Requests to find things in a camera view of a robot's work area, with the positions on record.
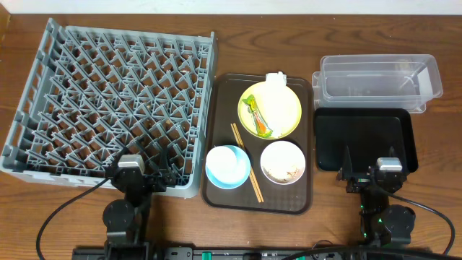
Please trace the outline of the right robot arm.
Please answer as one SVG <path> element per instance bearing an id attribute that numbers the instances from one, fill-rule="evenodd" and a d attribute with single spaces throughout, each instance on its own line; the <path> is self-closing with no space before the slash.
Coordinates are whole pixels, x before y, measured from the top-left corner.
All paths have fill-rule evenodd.
<path id="1" fill-rule="evenodd" d="M 355 171 L 349 148 L 344 148 L 343 162 L 336 179 L 346 181 L 346 192 L 360 195 L 361 228 L 368 246 L 400 246 L 411 243 L 416 215 L 413 209 L 390 204 L 407 177 L 394 148 L 389 157 L 379 157 L 367 171 Z"/>

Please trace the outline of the light blue bowl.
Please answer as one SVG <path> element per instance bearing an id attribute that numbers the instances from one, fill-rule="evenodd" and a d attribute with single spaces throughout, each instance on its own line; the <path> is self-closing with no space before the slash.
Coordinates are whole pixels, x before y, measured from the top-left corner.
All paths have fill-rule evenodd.
<path id="1" fill-rule="evenodd" d="M 206 168 L 206 176 L 213 185 L 215 185 L 216 187 L 218 187 L 220 189 L 227 189 L 227 190 L 236 189 L 237 187 L 243 185 L 246 182 L 246 180 L 248 179 L 247 176 L 246 176 L 245 164 L 243 162 L 244 153 L 237 146 L 234 146 L 234 145 L 223 145 L 223 146 L 231 148 L 233 150 L 233 152 L 235 153 L 236 158 L 237 158 L 237 165 L 236 165 L 236 168 L 234 170 L 234 177 L 235 177 L 234 181 L 232 183 L 220 182 L 210 174 L 210 172 L 209 172 L 209 170 L 207 168 Z"/>

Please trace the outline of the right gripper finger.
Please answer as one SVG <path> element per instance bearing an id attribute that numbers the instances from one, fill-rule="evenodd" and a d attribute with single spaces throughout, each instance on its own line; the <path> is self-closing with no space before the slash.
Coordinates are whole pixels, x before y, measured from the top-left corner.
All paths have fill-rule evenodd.
<path id="1" fill-rule="evenodd" d="M 344 159 L 341 167 L 341 178 L 349 179 L 351 174 L 353 174 L 351 155 L 349 152 L 349 147 L 345 146 L 344 149 Z"/>
<path id="2" fill-rule="evenodd" d="M 403 153 L 400 149 L 396 149 L 394 146 L 390 146 L 388 150 L 388 156 L 399 160 L 403 170 L 408 169 L 406 154 Z"/>

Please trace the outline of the white napkin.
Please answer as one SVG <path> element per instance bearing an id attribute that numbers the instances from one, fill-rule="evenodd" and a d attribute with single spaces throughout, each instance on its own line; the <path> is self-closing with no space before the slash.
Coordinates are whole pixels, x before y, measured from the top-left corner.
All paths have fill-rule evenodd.
<path id="1" fill-rule="evenodd" d="M 264 119 L 273 131 L 272 136 L 275 139 L 282 135 L 282 123 L 279 122 L 282 117 L 279 111 L 279 102 L 282 100 L 286 83 L 287 75 L 282 71 L 271 72 L 266 74 L 260 89 Z"/>

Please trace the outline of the pink white bowl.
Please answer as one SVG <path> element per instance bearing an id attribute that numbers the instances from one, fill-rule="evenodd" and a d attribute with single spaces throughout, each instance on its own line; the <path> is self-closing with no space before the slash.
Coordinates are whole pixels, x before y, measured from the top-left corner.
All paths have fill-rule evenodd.
<path id="1" fill-rule="evenodd" d="M 264 148 L 260 166 L 263 174 L 273 183 L 290 185 L 297 182 L 306 169 L 306 158 L 294 143 L 276 141 Z"/>

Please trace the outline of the white paper cup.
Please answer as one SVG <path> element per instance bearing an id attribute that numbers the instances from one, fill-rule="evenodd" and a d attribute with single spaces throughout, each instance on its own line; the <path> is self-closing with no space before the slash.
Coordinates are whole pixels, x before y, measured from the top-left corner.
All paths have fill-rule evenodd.
<path id="1" fill-rule="evenodd" d="M 237 158 L 233 150 L 226 146 L 212 148 L 206 156 L 206 168 L 218 181 L 232 183 Z"/>

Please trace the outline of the green snack wrapper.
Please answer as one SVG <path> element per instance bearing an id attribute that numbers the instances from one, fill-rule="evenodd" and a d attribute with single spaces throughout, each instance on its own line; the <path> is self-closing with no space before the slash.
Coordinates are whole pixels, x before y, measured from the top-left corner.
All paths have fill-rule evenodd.
<path id="1" fill-rule="evenodd" d="M 261 115 L 255 96 L 249 95 L 247 98 L 242 99 L 242 101 L 246 105 L 248 112 L 251 115 L 253 124 L 256 129 L 256 135 L 261 138 L 269 138 L 273 131 L 269 128 L 268 124 L 265 122 L 263 116 Z"/>

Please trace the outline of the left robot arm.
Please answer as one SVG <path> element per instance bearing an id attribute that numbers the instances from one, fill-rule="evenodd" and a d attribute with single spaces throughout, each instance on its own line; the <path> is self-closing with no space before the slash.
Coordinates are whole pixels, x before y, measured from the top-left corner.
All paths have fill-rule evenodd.
<path id="1" fill-rule="evenodd" d="M 124 147 L 105 169 L 107 180 L 124 194 L 103 211 L 103 223 L 107 228 L 105 260 L 164 259 L 164 250 L 146 239 L 152 195 L 167 191 L 166 178 L 173 175 L 168 151 L 161 149 L 159 156 L 159 165 L 148 174 L 143 157 L 131 154 Z"/>

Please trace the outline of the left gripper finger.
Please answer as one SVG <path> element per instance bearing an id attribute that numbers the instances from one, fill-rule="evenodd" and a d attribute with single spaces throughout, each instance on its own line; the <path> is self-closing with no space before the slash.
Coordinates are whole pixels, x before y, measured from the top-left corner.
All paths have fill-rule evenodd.
<path id="1" fill-rule="evenodd" d="M 136 139 L 134 140 L 134 154 L 141 155 L 143 157 L 144 164 L 146 165 L 146 169 L 153 170 L 151 161 L 152 156 L 148 153 L 144 143 L 139 142 Z"/>
<path id="2" fill-rule="evenodd" d="M 166 147 L 162 148 L 160 154 L 159 172 L 162 177 L 173 177 L 173 170 L 169 160 L 169 154 Z"/>

